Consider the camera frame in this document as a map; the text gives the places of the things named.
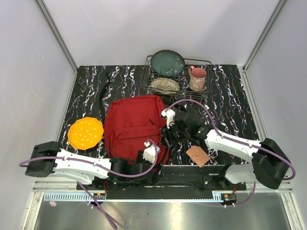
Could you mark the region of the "red backpack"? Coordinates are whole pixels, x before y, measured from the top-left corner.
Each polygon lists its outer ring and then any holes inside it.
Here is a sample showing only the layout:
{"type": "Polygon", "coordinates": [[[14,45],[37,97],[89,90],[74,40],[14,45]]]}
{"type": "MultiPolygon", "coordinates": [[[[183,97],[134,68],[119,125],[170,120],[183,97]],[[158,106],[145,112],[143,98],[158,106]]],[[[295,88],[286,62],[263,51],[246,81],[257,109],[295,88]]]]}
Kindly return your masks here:
{"type": "Polygon", "coordinates": [[[104,108],[102,99],[107,92],[111,80],[106,74],[107,83],[99,95],[99,107],[104,122],[104,143],[109,158],[137,160],[143,143],[152,139],[160,148],[157,164],[166,164],[170,148],[159,144],[160,129],[166,126],[161,112],[171,102],[158,95],[142,95],[113,101],[109,108],[104,108]]]}

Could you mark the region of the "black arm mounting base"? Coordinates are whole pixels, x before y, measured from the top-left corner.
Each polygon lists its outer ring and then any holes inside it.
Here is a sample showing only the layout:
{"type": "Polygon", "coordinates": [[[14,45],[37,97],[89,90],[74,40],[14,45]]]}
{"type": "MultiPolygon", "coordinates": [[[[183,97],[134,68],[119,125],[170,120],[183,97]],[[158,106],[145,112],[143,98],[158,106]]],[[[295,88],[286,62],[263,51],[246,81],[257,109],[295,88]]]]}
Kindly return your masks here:
{"type": "Polygon", "coordinates": [[[225,165],[205,165],[201,168],[196,165],[164,165],[160,168],[160,171],[149,174],[152,178],[148,175],[141,179],[99,179],[96,177],[92,184],[85,185],[84,187],[87,190],[96,191],[103,189],[116,191],[128,187],[154,186],[187,186],[205,191],[245,191],[247,189],[245,183],[237,183],[234,185],[227,181],[224,177],[225,170],[225,165]]]}

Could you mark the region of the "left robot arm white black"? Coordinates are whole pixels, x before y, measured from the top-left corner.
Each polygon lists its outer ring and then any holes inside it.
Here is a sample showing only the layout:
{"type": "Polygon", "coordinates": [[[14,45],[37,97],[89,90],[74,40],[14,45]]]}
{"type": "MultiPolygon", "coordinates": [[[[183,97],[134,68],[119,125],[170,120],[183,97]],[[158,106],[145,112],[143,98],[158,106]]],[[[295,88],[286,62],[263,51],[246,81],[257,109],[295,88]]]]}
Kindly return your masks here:
{"type": "Polygon", "coordinates": [[[66,151],[56,141],[34,146],[31,158],[19,164],[25,167],[25,175],[45,178],[48,176],[65,177],[89,185],[97,190],[103,180],[115,183],[146,183],[154,175],[160,148],[151,140],[133,164],[125,158],[91,158],[66,151]]]}

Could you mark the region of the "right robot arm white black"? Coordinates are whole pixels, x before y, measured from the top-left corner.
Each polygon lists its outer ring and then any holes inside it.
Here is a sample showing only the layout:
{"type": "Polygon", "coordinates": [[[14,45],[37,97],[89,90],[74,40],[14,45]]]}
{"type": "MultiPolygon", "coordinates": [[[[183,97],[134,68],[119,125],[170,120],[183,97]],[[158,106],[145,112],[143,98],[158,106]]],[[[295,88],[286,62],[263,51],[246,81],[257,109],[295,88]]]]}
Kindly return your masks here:
{"type": "Polygon", "coordinates": [[[242,165],[229,165],[219,173],[218,185],[224,190],[234,184],[259,182],[277,190],[290,167],[290,161],[275,141],[248,140],[229,135],[211,125],[172,121],[161,130],[168,147],[186,139],[203,151],[219,150],[245,160],[242,165]]]}

